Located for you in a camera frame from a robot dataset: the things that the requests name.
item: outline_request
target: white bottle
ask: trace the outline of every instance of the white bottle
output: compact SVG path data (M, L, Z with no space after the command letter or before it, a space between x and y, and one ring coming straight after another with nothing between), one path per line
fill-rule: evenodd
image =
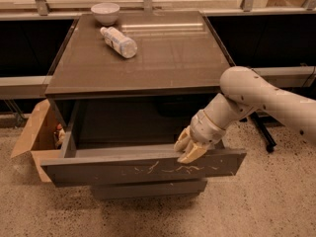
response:
M136 55L136 42L133 39L126 37L119 30L113 27L100 28L100 33L105 38L106 44L124 58L132 58Z

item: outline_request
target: white bowl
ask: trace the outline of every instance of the white bowl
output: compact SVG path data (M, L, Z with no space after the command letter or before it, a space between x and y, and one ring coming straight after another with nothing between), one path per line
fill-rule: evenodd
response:
M119 17L119 5L114 3L96 4L91 7L91 12L103 26L111 26Z

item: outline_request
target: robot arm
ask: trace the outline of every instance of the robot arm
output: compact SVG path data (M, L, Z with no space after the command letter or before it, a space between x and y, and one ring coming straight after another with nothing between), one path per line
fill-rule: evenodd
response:
M316 101L279 89L246 67L227 69L220 78L220 88L223 95L218 94L199 110L180 134L175 150L184 154L179 162L199 158L220 141L232 122L257 109L316 143Z

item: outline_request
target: cardboard box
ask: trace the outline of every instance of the cardboard box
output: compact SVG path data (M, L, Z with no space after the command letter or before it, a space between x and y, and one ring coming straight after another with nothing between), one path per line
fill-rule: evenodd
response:
M31 152L39 177L45 183L51 182L51 180L41 168L40 161L42 159L58 158L60 154L60 150L56 150L54 147L53 139L57 124L58 121L49 101L41 101L33 109L11 154L11 158L14 158Z

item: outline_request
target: speckled floor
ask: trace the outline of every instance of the speckled floor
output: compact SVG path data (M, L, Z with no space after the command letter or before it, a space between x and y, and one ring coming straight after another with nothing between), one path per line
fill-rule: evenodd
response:
M316 236L316 147L285 127L269 128L268 155L250 121L232 125L227 140L246 159L197 197L100 201L41 183L29 154L10 159L22 129L0 120L0 236Z

